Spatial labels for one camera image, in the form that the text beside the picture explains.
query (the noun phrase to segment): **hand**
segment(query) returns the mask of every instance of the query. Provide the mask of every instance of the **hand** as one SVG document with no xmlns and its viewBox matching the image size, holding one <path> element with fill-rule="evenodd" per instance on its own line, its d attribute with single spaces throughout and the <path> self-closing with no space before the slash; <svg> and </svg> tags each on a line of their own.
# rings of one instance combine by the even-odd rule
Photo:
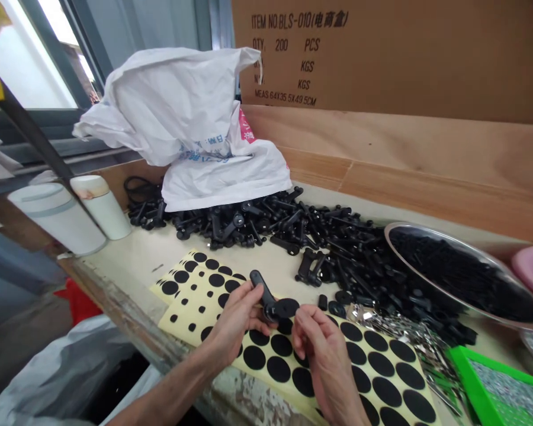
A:
<svg viewBox="0 0 533 426">
<path fill-rule="evenodd" d="M 317 306 L 296 311 L 292 343 L 308 357 L 316 400 L 330 424 L 369 426 L 359 398 L 342 332 Z"/>
<path fill-rule="evenodd" d="M 213 353 L 221 369 L 231 365 L 243 343 L 246 330 L 258 330 L 270 335 L 270 328 L 278 324 L 267 322 L 259 303 L 264 291 L 263 286 L 253 288 L 250 281 L 235 289 L 204 344 L 213 347 Z"/>
</svg>

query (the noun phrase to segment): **white thermos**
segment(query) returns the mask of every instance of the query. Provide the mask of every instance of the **white thermos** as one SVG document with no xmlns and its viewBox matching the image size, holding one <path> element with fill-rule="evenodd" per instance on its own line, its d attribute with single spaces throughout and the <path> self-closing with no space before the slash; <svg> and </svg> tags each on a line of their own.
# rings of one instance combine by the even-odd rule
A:
<svg viewBox="0 0 533 426">
<path fill-rule="evenodd" d="M 94 253 L 107 242 L 97 225 L 60 183 L 26 186 L 9 194 L 8 199 L 79 256 Z"/>
<path fill-rule="evenodd" d="M 106 180 L 88 175 L 73 177 L 69 183 L 110 240 L 119 240 L 130 234 L 130 222 Z"/>
</svg>

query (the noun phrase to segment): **workbench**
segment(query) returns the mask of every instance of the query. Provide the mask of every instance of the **workbench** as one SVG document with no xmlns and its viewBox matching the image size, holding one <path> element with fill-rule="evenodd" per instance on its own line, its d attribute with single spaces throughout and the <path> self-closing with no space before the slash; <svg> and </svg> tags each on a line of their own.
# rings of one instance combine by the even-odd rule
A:
<svg viewBox="0 0 533 426">
<path fill-rule="evenodd" d="M 304 188 L 300 199 L 306 204 L 341 204 L 352 207 L 364 218 L 421 223 L 492 253 L 504 253 L 504 257 L 505 253 L 514 252 L 527 244 L 327 189 L 299 182 L 296 185 Z M 191 249 L 210 254 L 208 242 L 199 235 L 181 241 L 170 224 L 153 231 L 135 228 L 126 238 L 110 241 L 97 253 L 82 258 L 64 256 L 60 264 L 120 330 L 129 336 L 145 358 L 165 374 L 191 348 L 158 328 L 157 324 L 168 306 L 148 288 Z M 252 269 L 258 269 L 273 293 L 294 298 L 301 304 L 317 304 L 320 294 L 333 300 L 339 289 L 335 283 L 315 288 L 296 282 L 294 276 L 301 262 L 301 254 L 289 256 L 284 249 L 268 241 L 253 249 L 239 246 L 223 248 L 212 252 L 211 256 L 247 277 Z M 464 317 L 461 321 L 478 332 L 477 344 L 471 347 L 474 351 L 525 371 L 516 357 L 519 341 L 517 331 L 489 319 Z M 433 398 L 442 424 L 457 425 L 442 401 L 436 395 Z M 224 370 L 198 398 L 195 406 L 212 424 L 217 425 L 310 424 L 265 383 L 234 367 Z M 472 424 L 464 418 L 463 423 Z"/>
</svg>

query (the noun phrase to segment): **bag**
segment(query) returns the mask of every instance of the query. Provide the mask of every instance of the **bag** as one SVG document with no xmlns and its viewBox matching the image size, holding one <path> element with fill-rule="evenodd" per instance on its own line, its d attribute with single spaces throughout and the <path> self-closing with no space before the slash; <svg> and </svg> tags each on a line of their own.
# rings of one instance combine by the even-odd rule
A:
<svg viewBox="0 0 533 426">
<path fill-rule="evenodd" d="M 282 154 L 254 138 L 233 101 L 236 76 L 260 56 L 248 47 L 139 51 L 109 75 L 104 99 L 83 114 L 73 135 L 131 148 L 154 166 L 171 164 L 162 188 L 166 211 L 288 189 Z"/>
<path fill-rule="evenodd" d="M 83 426 L 78 420 L 95 391 L 135 348 L 99 315 L 51 342 L 0 394 L 0 425 Z"/>
</svg>

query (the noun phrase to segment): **pink label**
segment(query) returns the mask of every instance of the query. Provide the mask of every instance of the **pink label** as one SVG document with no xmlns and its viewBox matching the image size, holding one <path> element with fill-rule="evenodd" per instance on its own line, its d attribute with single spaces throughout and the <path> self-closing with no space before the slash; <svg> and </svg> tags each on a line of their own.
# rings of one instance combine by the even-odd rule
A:
<svg viewBox="0 0 533 426">
<path fill-rule="evenodd" d="M 239 108 L 239 125 L 241 126 L 241 139 L 246 140 L 248 143 L 253 143 L 256 141 L 256 137 L 253 134 L 253 129 L 251 129 L 247 119 L 245 118 L 245 113 L 241 108 Z"/>
</svg>

